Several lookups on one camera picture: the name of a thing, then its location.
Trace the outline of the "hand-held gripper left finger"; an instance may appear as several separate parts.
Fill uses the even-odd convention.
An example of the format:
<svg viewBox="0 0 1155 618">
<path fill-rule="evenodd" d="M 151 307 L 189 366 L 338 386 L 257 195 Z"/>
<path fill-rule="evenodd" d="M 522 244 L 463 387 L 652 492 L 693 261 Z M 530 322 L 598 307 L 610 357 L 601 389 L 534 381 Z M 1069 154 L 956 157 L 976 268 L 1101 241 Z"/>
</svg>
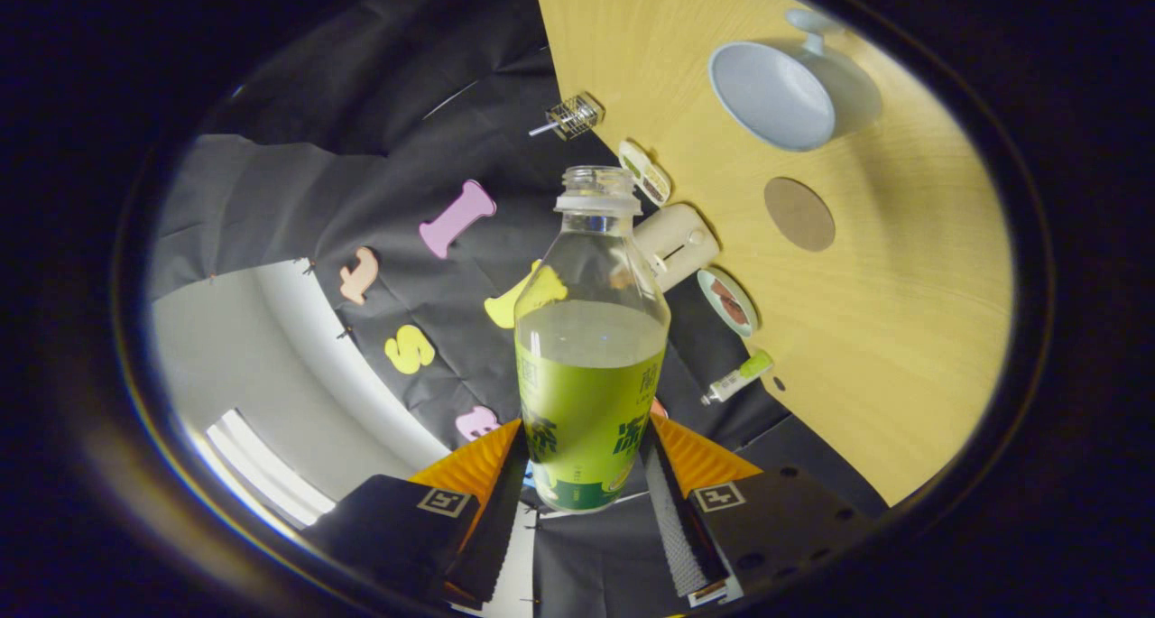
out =
<svg viewBox="0 0 1155 618">
<path fill-rule="evenodd" d="M 301 531 L 313 548 L 422 601 L 494 598 L 529 461 L 511 420 L 408 479 L 372 475 Z"/>
</svg>

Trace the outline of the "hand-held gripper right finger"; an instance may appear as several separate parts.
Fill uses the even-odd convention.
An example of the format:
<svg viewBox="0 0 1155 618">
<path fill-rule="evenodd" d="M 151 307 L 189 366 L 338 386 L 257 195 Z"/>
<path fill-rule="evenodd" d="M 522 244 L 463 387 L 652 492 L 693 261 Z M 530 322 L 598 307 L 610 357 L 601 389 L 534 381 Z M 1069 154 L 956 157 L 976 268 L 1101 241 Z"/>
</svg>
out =
<svg viewBox="0 0 1155 618">
<path fill-rule="evenodd" d="M 660 415 L 646 429 L 646 481 L 675 590 L 692 605 L 793 585 L 858 548 L 877 520 L 804 466 L 754 466 Z"/>
</svg>

